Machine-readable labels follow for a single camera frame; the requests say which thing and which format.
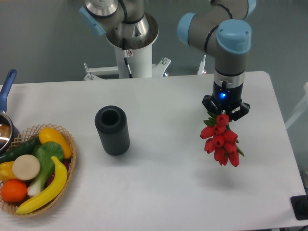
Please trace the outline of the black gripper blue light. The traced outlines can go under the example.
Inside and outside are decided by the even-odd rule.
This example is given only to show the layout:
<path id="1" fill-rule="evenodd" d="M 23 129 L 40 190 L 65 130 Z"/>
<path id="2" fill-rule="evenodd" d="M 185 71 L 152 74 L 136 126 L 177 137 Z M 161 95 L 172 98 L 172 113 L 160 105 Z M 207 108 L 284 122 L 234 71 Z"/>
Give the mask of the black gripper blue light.
<path id="1" fill-rule="evenodd" d="M 213 84 L 213 93 L 205 95 L 202 99 L 203 106 L 213 114 L 229 112 L 229 121 L 237 121 L 249 113 L 250 104 L 242 102 L 243 84 L 235 88 L 223 88 L 216 82 Z"/>

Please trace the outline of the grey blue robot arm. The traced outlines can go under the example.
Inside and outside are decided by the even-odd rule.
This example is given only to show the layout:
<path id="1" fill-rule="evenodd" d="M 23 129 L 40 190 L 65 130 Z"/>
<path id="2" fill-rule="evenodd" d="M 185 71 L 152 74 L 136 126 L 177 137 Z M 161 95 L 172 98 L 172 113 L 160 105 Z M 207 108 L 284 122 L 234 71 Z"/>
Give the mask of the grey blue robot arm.
<path id="1" fill-rule="evenodd" d="M 211 113 L 226 113 L 231 120 L 248 114 L 241 98 L 251 26 L 245 21 L 256 6 L 254 0 L 212 0 L 205 15 L 185 14 L 177 36 L 215 60 L 213 92 L 202 103 Z M 120 78 L 152 77 L 152 44 L 158 37 L 156 20 L 142 0 L 87 0 L 79 9 L 87 27 L 106 35 L 116 53 Z"/>

